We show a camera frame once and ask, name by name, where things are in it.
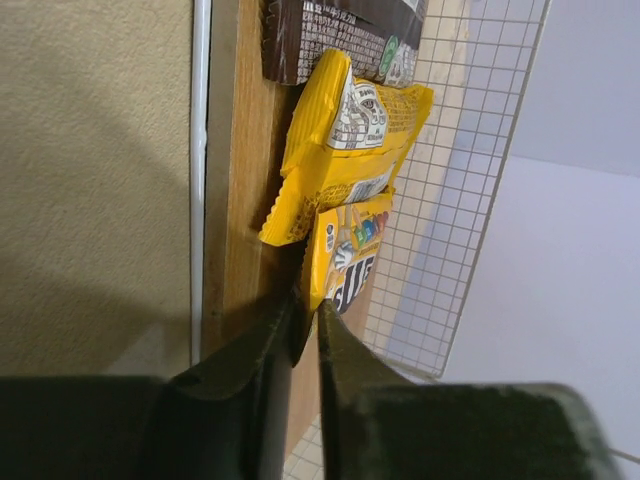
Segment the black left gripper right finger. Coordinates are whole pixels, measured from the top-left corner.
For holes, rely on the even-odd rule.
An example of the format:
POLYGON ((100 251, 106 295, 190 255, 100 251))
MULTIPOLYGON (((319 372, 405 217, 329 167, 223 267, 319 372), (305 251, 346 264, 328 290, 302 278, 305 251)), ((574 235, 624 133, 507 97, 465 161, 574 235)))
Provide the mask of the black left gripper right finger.
POLYGON ((317 310, 328 479, 619 479, 595 415, 557 383, 417 384, 317 310))

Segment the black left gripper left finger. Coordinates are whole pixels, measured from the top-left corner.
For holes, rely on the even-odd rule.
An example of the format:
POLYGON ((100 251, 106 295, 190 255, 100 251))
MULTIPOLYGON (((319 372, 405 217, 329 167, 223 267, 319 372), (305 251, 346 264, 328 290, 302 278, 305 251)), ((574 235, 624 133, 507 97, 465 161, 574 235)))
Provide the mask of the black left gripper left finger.
POLYGON ((243 307, 251 327, 175 377, 6 376, 5 479, 278 479, 294 295, 243 307))

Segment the small yellow M&M's bag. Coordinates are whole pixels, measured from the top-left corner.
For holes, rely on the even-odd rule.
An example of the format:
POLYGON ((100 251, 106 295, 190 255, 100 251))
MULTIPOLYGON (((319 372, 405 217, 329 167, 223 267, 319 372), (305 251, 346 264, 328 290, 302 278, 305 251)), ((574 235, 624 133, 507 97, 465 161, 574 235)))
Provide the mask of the small yellow M&M's bag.
POLYGON ((308 314, 324 300, 343 314, 363 290, 382 244, 392 197, 393 190, 385 188, 367 200, 315 216, 301 273, 308 314))

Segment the brown chocolate bar wrapper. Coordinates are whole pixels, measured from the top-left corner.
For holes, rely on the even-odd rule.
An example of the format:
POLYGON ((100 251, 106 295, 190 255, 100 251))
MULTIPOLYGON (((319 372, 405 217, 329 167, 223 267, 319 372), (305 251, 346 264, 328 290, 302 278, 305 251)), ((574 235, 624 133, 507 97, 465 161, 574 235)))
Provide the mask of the brown chocolate bar wrapper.
POLYGON ((350 57, 356 77, 405 87, 414 78, 427 8, 424 0, 268 1, 263 75, 303 84, 323 53, 335 49, 350 57))

